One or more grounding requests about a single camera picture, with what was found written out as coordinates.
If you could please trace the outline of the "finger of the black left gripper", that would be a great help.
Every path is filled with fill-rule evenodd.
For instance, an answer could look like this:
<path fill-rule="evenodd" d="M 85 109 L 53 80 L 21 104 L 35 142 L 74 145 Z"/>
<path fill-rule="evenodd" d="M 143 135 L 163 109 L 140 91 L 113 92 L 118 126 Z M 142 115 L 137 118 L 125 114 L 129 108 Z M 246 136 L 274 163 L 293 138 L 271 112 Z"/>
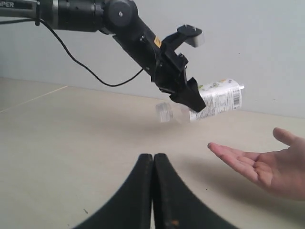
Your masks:
<path fill-rule="evenodd" d="M 193 77 L 188 81 L 179 83 L 170 95 L 170 99 L 175 103 L 187 106 L 195 112 L 200 112 L 206 107 L 199 93 L 198 83 Z"/>

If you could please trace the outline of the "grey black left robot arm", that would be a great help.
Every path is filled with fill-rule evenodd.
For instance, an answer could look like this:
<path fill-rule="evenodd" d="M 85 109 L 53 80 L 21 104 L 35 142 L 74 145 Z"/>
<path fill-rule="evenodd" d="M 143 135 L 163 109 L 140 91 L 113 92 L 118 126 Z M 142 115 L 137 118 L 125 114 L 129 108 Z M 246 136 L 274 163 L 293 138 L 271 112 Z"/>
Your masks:
<path fill-rule="evenodd" d="M 160 40 L 142 21 L 132 0 L 3 0 L 0 14 L 52 30 L 111 35 L 173 102 L 195 112 L 206 106 L 197 81 L 186 76 L 187 58 L 176 53 L 182 43 L 198 46 L 196 39 L 203 33 L 199 28 L 184 24 Z"/>

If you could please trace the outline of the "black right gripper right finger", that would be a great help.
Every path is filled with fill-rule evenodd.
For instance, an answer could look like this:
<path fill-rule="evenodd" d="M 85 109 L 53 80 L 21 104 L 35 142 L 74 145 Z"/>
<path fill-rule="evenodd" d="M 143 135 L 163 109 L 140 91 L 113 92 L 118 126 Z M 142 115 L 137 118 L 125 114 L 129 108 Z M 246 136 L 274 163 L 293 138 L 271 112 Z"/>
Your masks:
<path fill-rule="evenodd" d="M 156 229 L 234 229 L 183 182 L 168 156 L 154 156 L 152 201 Z"/>

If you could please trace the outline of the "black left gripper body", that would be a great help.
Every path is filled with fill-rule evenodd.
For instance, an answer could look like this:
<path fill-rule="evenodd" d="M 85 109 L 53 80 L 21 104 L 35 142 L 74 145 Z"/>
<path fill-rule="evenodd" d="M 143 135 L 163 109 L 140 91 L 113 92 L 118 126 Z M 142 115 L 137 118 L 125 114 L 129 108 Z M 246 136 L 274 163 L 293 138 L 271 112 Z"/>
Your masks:
<path fill-rule="evenodd" d="M 185 35 L 169 35 L 162 41 L 155 35 L 140 38 L 140 66 L 163 93 L 177 95 L 187 88 L 188 60 L 175 52 L 187 39 Z"/>

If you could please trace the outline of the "person's open hand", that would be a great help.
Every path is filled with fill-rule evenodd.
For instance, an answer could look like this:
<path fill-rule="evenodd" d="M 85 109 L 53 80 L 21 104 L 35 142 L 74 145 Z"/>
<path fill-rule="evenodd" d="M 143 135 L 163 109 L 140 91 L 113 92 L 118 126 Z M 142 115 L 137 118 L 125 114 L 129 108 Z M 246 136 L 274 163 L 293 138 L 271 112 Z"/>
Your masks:
<path fill-rule="evenodd" d="M 217 143 L 208 149 L 235 172 L 264 191 L 286 199 L 305 199 L 305 139 L 276 127 L 273 137 L 287 147 L 264 153 L 247 152 Z"/>

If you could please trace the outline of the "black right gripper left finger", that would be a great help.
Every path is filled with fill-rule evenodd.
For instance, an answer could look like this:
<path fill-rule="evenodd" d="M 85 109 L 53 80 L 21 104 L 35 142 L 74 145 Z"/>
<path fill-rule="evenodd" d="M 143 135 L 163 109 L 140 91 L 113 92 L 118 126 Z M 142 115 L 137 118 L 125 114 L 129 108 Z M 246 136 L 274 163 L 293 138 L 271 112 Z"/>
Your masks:
<path fill-rule="evenodd" d="M 153 157 L 139 155 L 117 192 L 76 229 L 149 229 Z"/>

